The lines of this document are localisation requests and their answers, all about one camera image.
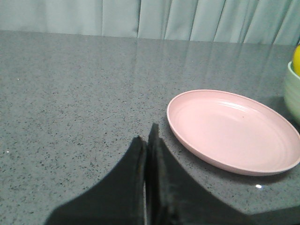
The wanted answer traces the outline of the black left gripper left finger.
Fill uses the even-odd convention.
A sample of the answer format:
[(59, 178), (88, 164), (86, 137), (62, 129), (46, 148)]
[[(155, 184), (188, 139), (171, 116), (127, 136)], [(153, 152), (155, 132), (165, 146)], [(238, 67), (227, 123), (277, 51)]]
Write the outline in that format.
[(118, 164), (94, 187), (57, 207), (47, 225), (143, 225), (146, 143), (136, 137)]

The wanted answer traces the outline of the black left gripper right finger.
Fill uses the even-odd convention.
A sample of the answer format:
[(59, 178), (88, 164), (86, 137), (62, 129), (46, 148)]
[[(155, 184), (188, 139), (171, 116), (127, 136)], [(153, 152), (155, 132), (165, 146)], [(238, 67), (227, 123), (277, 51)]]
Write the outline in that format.
[(213, 196), (179, 164), (152, 124), (147, 144), (146, 203), (152, 225), (252, 225)]

